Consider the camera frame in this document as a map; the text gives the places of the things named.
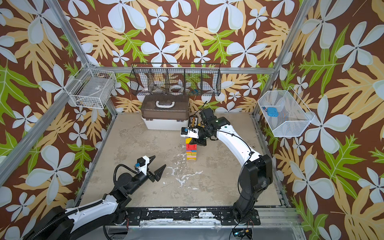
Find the red arch wood block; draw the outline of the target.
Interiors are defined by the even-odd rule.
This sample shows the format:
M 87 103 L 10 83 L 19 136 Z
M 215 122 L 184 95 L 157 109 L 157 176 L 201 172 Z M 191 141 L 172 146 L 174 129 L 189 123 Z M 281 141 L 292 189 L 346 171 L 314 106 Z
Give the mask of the red arch wood block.
M 191 144 L 186 144 L 186 149 L 187 152 L 196 152 L 197 151 L 197 145 L 191 145 Z

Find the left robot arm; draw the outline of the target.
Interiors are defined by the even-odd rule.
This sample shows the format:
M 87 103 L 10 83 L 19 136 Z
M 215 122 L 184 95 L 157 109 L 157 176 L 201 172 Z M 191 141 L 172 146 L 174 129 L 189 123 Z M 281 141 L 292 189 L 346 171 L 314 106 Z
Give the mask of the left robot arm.
M 151 172 L 150 164 L 155 156 L 143 156 L 134 169 L 119 164 L 113 173 L 114 187 L 109 194 L 92 203 L 63 209 L 55 207 L 46 214 L 23 238 L 25 240 L 76 240 L 87 233 L 109 225 L 125 225 L 129 222 L 127 204 L 131 195 L 147 180 L 159 182 L 166 165 Z

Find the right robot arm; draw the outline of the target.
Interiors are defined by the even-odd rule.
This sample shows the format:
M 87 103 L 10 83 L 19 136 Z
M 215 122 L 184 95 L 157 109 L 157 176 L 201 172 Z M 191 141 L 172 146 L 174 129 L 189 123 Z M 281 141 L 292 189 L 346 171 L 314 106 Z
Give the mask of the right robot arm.
M 256 217 L 252 213 L 255 203 L 273 182 L 272 159 L 251 148 L 225 117 L 216 117 L 211 109 L 204 109 L 200 112 L 200 117 L 201 124 L 190 130 L 195 144 L 206 146 L 207 140 L 215 137 L 241 164 L 237 181 L 240 196 L 233 205 L 234 220 L 237 223 L 253 220 Z

